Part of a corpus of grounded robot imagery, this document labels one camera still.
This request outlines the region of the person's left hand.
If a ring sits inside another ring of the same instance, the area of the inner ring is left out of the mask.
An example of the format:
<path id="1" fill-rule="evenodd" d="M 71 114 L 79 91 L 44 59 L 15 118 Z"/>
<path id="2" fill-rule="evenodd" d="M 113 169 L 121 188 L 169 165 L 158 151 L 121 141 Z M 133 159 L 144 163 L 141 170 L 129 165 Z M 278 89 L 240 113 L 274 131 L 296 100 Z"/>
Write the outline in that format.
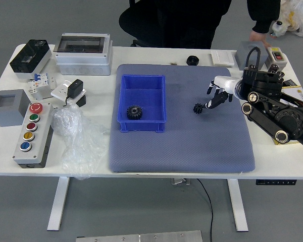
<path id="1" fill-rule="evenodd" d="M 266 33 L 258 33 L 255 31 L 251 31 L 249 34 L 249 41 L 252 42 L 261 42 L 265 48 L 271 47 L 272 45 L 266 40 Z"/>

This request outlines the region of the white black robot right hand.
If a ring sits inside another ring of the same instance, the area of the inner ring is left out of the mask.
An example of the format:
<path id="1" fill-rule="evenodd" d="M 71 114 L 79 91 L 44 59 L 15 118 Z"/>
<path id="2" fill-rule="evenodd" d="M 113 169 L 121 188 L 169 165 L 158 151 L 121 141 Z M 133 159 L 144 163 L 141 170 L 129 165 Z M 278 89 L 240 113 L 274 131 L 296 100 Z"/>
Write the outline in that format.
<path id="1" fill-rule="evenodd" d="M 233 96 L 243 100 L 240 94 L 242 78 L 227 77 L 227 76 L 216 76 L 210 82 L 207 94 L 210 94 L 212 89 L 215 87 L 214 97 L 203 105 L 203 108 L 213 109 L 220 104 L 224 103 L 227 99 L 229 102 L 232 101 Z"/>

